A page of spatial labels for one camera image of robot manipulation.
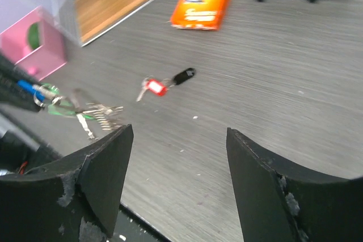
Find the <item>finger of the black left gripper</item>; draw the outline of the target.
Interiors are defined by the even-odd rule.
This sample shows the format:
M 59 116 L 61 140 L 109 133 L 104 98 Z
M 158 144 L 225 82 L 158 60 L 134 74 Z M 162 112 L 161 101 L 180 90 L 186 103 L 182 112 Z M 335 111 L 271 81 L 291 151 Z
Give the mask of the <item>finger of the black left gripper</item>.
M 20 80 L 39 85 L 40 82 L 28 75 L 23 69 L 15 66 L 1 53 L 1 104 L 21 108 L 30 112 L 39 112 L 33 95 L 18 85 Z

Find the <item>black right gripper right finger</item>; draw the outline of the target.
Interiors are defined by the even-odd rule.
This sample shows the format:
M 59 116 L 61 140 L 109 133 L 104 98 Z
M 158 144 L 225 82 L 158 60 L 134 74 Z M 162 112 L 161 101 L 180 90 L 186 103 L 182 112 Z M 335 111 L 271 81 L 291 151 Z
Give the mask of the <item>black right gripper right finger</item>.
M 226 151 L 245 241 L 361 241 L 362 178 L 299 165 L 228 128 Z

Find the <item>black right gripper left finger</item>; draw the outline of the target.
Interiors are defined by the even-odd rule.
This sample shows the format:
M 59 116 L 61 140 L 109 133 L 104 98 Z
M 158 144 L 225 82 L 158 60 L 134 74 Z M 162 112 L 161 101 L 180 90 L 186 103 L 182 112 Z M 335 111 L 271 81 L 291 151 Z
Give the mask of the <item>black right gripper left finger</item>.
M 133 144 L 124 125 L 61 159 L 1 177 L 2 241 L 106 241 Z

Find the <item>blue key tag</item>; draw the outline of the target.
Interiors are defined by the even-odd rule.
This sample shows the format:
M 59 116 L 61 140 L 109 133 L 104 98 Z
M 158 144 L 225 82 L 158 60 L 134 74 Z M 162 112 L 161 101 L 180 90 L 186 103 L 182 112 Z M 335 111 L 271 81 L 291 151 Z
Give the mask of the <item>blue key tag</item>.
M 36 89 L 36 87 L 24 80 L 19 80 L 17 82 L 17 84 L 24 89 L 26 92 L 28 92 L 31 95 L 35 95 L 37 99 L 39 99 L 40 101 L 43 101 L 45 99 L 45 97 L 42 95 L 42 93 L 40 91 L 38 91 Z

